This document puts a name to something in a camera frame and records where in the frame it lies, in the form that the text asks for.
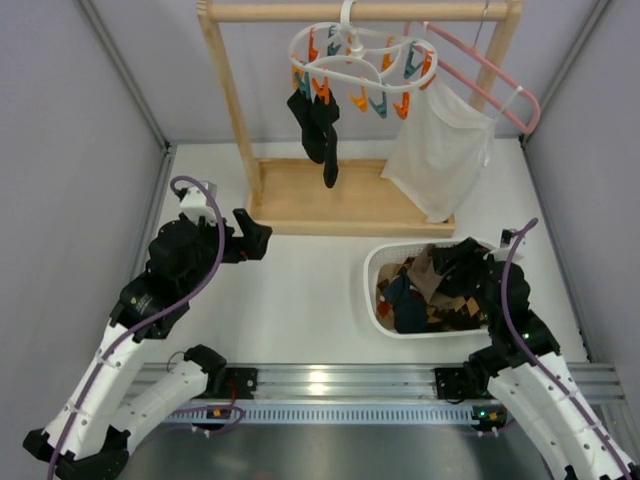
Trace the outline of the black sock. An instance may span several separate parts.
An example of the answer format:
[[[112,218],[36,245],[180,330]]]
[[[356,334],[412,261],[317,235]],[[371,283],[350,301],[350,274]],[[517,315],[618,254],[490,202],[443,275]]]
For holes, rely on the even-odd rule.
[[[312,101],[296,89],[286,102],[301,129],[301,144],[311,161],[323,164],[326,137],[312,117]]]
[[[332,92],[329,92],[329,103],[326,103],[319,95],[315,97],[311,115],[324,135],[323,179],[325,186],[331,189],[334,187],[339,175],[337,161],[338,136],[334,124],[340,118],[340,109]]]

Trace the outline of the dark navy sock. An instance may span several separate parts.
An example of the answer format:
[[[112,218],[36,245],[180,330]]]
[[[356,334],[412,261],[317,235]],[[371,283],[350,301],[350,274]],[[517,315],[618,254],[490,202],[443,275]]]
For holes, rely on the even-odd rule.
[[[400,334],[426,333],[427,304],[419,291],[411,288],[406,274],[396,277],[383,291],[394,314],[394,328]]]

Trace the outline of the white plastic clip hanger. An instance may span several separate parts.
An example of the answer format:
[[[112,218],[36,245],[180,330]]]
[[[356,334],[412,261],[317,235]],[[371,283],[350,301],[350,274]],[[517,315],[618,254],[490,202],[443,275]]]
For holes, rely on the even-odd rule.
[[[383,82],[387,95],[426,87],[436,75],[435,47],[424,39],[356,26],[351,20],[354,6],[353,1],[343,2],[338,21],[312,24],[290,40],[287,56],[293,87],[297,89],[295,74],[304,72],[310,79],[327,76],[330,88],[334,83],[351,85],[356,95],[362,88],[367,95],[380,93]],[[321,59],[308,65],[307,35],[311,27],[316,29]]]

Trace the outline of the brown striped-cuff sock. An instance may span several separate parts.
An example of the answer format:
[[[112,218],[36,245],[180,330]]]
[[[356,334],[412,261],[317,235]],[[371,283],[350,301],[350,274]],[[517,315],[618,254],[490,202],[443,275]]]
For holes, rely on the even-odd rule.
[[[434,267],[432,254],[435,250],[435,244],[427,244],[415,257],[411,267],[407,271],[409,280],[421,293],[426,302],[429,302],[436,293],[443,278],[441,274],[436,272]]]

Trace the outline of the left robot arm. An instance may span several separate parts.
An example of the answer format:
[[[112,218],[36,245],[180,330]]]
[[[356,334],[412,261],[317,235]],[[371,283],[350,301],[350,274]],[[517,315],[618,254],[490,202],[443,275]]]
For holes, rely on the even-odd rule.
[[[99,348],[62,411],[31,430],[24,449],[58,479],[115,479],[144,438],[189,400],[215,394],[226,361],[199,344],[176,369],[131,401],[124,396],[152,350],[188,311],[220,264],[258,261],[271,227],[246,210],[233,212],[241,231],[208,211],[163,225],[148,247],[144,271],[126,285],[109,315]]]

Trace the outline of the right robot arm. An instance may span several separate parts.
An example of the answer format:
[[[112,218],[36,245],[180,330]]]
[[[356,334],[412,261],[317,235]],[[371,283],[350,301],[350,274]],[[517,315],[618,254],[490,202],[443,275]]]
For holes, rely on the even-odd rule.
[[[598,420],[555,337],[530,308],[523,272],[509,268],[487,252],[463,268],[491,339],[463,364],[471,388],[508,410],[553,478],[638,478],[638,464]]]

